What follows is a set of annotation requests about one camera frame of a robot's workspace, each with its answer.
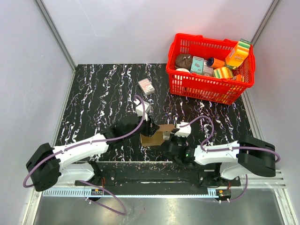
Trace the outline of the small white paper packet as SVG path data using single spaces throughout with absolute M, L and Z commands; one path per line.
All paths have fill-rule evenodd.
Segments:
M 169 132 L 169 131 L 163 132 L 163 138 L 164 138 L 164 140 L 168 140 L 170 138 L 170 134 L 171 134 L 171 132 Z

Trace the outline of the brown cardboard box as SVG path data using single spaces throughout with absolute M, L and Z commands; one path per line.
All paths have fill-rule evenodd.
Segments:
M 163 132 L 171 132 L 173 129 L 175 129 L 175 126 L 173 124 L 159 125 L 159 129 L 155 132 L 153 136 L 147 137 L 144 135 L 140 135 L 141 145 L 143 147 L 160 146 L 164 141 L 166 141 L 163 138 Z

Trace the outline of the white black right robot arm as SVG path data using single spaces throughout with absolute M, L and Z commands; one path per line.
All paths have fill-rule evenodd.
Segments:
M 218 164 L 213 180 L 223 186 L 241 175 L 254 174 L 260 177 L 275 177 L 276 163 L 280 156 L 275 146 L 252 136 L 213 146 L 188 145 L 185 138 L 172 136 L 160 148 L 165 157 L 178 165 L 199 167 Z

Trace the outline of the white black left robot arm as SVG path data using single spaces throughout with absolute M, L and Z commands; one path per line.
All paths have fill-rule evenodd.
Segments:
M 147 115 L 128 114 L 94 136 L 72 144 L 50 146 L 41 144 L 26 163 L 28 174 L 23 187 L 45 191 L 57 183 L 83 180 L 91 185 L 101 182 L 102 175 L 90 163 L 83 167 L 74 163 L 84 158 L 104 154 L 116 144 L 136 135 L 152 137 L 159 125 Z

